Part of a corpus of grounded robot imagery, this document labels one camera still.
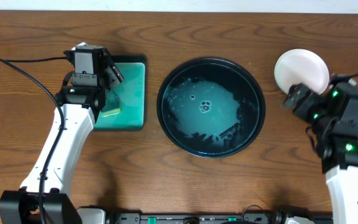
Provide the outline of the white plate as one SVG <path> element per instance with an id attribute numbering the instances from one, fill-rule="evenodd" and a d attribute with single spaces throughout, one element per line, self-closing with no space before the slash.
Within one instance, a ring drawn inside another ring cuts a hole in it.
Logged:
<path id="1" fill-rule="evenodd" d="M 314 52 L 293 49 L 278 58 L 274 77 L 278 87 L 286 94 L 292 85 L 300 83 L 321 94 L 328 87 L 329 70 L 324 60 Z"/>

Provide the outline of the yellow green sponge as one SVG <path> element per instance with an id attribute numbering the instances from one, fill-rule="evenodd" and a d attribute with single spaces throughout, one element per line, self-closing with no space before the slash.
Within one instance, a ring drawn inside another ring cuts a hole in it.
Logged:
<path id="1" fill-rule="evenodd" d="M 112 90 L 106 94 L 106 104 L 101 110 L 103 117 L 111 116 L 121 112 L 121 101 L 119 96 Z"/>

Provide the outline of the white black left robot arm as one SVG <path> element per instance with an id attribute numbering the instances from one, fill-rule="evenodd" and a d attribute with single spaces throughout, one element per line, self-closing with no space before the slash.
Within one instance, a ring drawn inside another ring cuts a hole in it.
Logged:
<path id="1" fill-rule="evenodd" d="M 56 106 L 53 124 L 37 162 L 20 188 L 2 193 L 3 223 L 111 222 L 103 208 L 75 208 L 70 190 L 81 150 L 106 105 L 106 95 L 124 77 L 108 49 L 102 46 L 77 45 L 65 51 L 65 58 L 75 69 L 66 74 L 56 95 L 41 86 Z"/>

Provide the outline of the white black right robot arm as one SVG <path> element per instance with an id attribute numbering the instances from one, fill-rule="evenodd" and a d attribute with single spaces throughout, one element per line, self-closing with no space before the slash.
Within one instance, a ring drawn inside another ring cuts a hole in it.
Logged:
<path id="1" fill-rule="evenodd" d="M 337 83 L 320 95 L 300 83 L 284 102 L 309 124 L 311 145 L 321 159 L 334 223 L 358 223 L 358 86 Z"/>

